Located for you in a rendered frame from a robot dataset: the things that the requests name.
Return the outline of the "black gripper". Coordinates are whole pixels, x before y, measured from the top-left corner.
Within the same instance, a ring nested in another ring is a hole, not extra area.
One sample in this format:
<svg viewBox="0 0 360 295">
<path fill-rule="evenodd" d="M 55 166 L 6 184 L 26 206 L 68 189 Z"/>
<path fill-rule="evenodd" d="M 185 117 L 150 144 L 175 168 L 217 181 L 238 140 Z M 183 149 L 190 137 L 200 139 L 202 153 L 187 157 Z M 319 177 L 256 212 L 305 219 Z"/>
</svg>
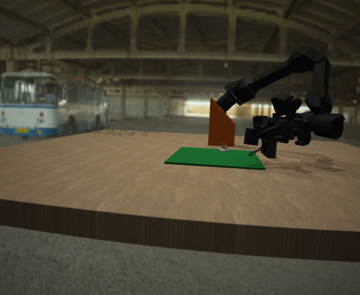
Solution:
<svg viewBox="0 0 360 295">
<path fill-rule="evenodd" d="M 256 126 L 264 128 L 260 129 L 257 137 L 263 140 L 276 141 L 280 143 L 288 143 L 297 136 L 296 145 L 305 146 L 311 141 L 311 127 L 310 121 L 304 118 L 303 115 L 298 115 L 291 120 L 285 117 L 275 117 L 269 119 L 267 116 L 254 116 L 254 129 Z"/>
</svg>

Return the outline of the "black cable with plug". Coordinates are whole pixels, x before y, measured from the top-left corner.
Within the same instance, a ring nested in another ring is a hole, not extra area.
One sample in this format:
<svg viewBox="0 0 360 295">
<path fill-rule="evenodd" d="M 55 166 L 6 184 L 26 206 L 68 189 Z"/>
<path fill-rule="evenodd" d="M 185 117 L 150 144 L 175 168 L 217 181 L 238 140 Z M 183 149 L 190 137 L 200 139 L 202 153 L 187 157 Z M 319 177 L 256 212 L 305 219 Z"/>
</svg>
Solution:
<svg viewBox="0 0 360 295">
<path fill-rule="evenodd" d="M 257 134 L 260 132 L 260 129 L 264 129 L 264 128 L 261 128 L 261 127 L 259 127 L 259 126 L 256 126 L 256 129 L 253 129 L 253 128 L 246 128 L 246 131 L 245 131 L 245 138 L 244 138 L 244 143 L 243 144 L 248 144 L 248 145 L 255 145 L 255 146 L 258 146 L 258 144 L 259 144 L 259 139 L 258 139 L 258 137 L 257 137 Z M 262 141 L 262 139 L 261 139 L 261 141 Z M 264 142 L 264 143 L 267 143 L 267 145 L 265 145 L 265 146 L 262 146 L 262 147 L 260 147 L 260 148 L 264 148 L 264 147 L 266 147 L 266 146 L 268 146 L 269 145 L 269 143 L 268 142 L 265 142 L 265 141 L 262 141 L 262 142 Z M 259 148 L 259 149 L 260 149 Z M 253 152 L 250 152 L 250 153 L 253 153 L 252 155 L 254 155 L 257 151 L 264 151 L 264 150 L 256 150 L 256 151 L 253 151 Z M 250 154 L 249 153 L 249 154 Z M 248 154 L 248 155 L 249 155 Z M 252 156 L 252 155 L 249 155 L 249 156 Z"/>
</svg>

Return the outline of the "green circuit board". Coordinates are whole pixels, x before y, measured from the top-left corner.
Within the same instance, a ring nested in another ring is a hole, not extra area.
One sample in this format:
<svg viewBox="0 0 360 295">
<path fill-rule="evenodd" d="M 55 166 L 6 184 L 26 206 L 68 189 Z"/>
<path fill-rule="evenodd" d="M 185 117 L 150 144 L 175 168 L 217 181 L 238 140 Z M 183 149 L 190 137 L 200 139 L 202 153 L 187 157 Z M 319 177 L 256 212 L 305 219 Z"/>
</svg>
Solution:
<svg viewBox="0 0 360 295">
<path fill-rule="evenodd" d="M 226 144 L 222 144 L 222 147 L 222 149 L 181 147 L 164 163 L 248 170 L 266 169 L 256 154 L 248 155 L 253 151 L 230 150 L 227 149 Z"/>
</svg>

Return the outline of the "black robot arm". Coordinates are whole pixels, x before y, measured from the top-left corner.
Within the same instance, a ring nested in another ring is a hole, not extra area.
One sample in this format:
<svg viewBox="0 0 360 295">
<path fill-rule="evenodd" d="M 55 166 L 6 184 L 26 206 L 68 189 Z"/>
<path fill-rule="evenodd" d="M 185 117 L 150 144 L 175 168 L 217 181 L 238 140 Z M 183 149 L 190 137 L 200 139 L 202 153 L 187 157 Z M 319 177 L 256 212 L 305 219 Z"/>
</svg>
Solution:
<svg viewBox="0 0 360 295">
<path fill-rule="evenodd" d="M 288 60 L 276 65 L 272 69 L 253 77 L 242 78 L 226 84 L 227 91 L 219 100 L 215 101 L 226 113 L 235 103 L 243 105 L 255 97 L 261 88 L 280 80 L 292 73 L 313 72 L 311 89 L 307 91 L 305 103 L 310 111 L 296 113 L 302 100 L 294 98 L 290 93 L 279 93 L 271 99 L 275 113 L 272 118 L 285 115 L 291 120 L 299 114 L 310 121 L 311 132 L 316 136 L 337 140 L 343 134 L 342 114 L 332 114 L 332 103 L 329 97 L 329 70 L 331 66 L 325 54 L 310 46 L 301 46 L 291 53 Z M 235 98 L 232 93 L 235 95 Z"/>
</svg>

